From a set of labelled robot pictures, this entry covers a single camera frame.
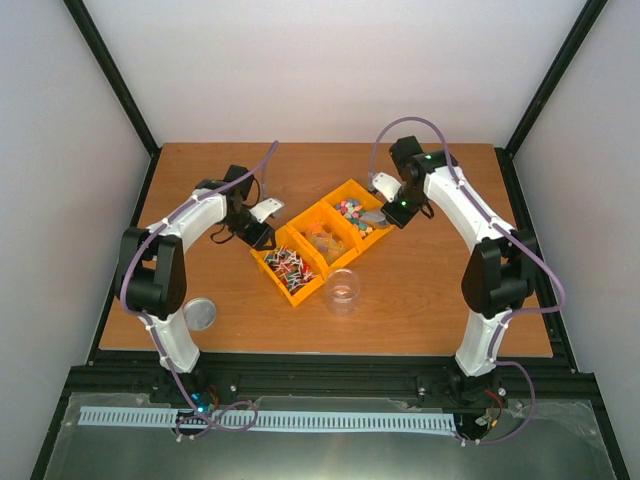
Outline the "silver metal scoop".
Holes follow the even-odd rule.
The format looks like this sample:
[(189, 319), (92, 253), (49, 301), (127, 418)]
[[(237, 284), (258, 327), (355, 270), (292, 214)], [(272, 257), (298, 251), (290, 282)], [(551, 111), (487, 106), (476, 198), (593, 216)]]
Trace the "silver metal scoop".
[(391, 226), (381, 210), (370, 210), (360, 216), (360, 221), (373, 229), (385, 229)]

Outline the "yellow bin with star candies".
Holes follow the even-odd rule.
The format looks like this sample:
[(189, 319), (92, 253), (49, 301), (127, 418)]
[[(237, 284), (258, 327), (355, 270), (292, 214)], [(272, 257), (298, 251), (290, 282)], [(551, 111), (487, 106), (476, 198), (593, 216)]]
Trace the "yellow bin with star candies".
[(329, 192), (322, 200), (353, 234), (359, 252), (368, 250), (393, 230), (392, 226), (375, 226), (373, 220), (365, 221), (366, 214), (379, 212), (382, 202), (353, 179)]

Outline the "yellow bin with lollipops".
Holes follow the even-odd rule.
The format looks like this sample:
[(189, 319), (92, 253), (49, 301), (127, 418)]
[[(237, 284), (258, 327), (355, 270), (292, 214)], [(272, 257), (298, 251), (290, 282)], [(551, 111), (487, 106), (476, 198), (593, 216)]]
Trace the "yellow bin with lollipops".
[(320, 257), (295, 229), (283, 226), (275, 232), (276, 247), (250, 250), (259, 269), (293, 306), (299, 306), (324, 284)]

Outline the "yellow bin with popsicle candies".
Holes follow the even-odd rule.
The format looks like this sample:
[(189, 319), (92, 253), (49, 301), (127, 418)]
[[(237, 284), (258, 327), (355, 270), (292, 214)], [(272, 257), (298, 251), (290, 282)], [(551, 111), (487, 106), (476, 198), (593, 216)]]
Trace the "yellow bin with popsicle candies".
[(354, 228), (324, 202), (314, 203), (287, 226), (304, 240), (324, 276), (346, 268), (360, 254)]

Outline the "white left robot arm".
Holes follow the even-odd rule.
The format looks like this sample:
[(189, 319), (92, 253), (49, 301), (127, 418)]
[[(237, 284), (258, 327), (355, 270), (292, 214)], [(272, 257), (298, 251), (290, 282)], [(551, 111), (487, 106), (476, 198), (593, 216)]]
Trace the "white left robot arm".
[(188, 199), (168, 216), (122, 235), (115, 274), (115, 295), (127, 314), (144, 325), (159, 352), (161, 365), (177, 372), (172, 388), (186, 402), (201, 400), (208, 378), (195, 369), (200, 350), (184, 317), (187, 291), (185, 254), (214, 225), (251, 248), (273, 249), (275, 230), (268, 219), (284, 203), (268, 197), (245, 203), (256, 183), (254, 173), (233, 165), (222, 180), (199, 182)]

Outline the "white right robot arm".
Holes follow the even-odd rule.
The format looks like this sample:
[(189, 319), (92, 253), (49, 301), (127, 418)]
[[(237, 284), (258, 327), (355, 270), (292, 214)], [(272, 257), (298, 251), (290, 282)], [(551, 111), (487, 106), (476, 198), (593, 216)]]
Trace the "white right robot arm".
[(500, 218), (467, 181), (455, 159), (443, 150), (426, 153), (414, 136), (389, 148), (399, 179), (378, 173), (372, 179), (383, 195), (381, 211), (402, 229), (421, 212), (431, 218), (437, 205), (469, 249), (461, 290), (469, 307), (467, 327), (455, 361), (467, 377), (494, 369), (495, 351), (507, 315), (522, 307), (534, 290), (535, 262), (507, 237), (534, 251), (535, 236)]

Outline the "round clear cup lid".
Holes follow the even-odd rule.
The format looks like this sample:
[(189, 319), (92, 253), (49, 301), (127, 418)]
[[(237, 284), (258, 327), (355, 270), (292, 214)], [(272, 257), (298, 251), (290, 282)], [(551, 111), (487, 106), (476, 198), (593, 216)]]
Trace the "round clear cup lid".
[(203, 331), (213, 325), (217, 316), (215, 303), (206, 297), (191, 299), (183, 307), (185, 323), (191, 331)]

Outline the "clear plastic cup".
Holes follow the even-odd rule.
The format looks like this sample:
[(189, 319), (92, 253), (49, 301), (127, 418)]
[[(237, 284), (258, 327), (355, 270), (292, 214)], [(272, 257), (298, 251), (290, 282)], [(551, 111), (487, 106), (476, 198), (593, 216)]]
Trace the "clear plastic cup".
[(329, 274), (325, 282), (326, 305), (336, 315), (349, 315), (356, 310), (361, 292), (359, 276), (341, 268)]

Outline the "black aluminium frame rail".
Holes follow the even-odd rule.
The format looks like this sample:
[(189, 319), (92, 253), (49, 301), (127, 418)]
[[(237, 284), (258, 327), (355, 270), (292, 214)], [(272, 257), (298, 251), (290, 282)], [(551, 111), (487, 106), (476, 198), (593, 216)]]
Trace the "black aluminium frame rail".
[(191, 373), (172, 375), (151, 352), (100, 351), (70, 370), (63, 393), (143, 393), (184, 404), (215, 395), (223, 404), (265, 396), (388, 398), (421, 407), (477, 408), (503, 402), (587, 399), (601, 402), (594, 375), (556, 359), (499, 367), (465, 379), (450, 357), (372, 357), (204, 353)]

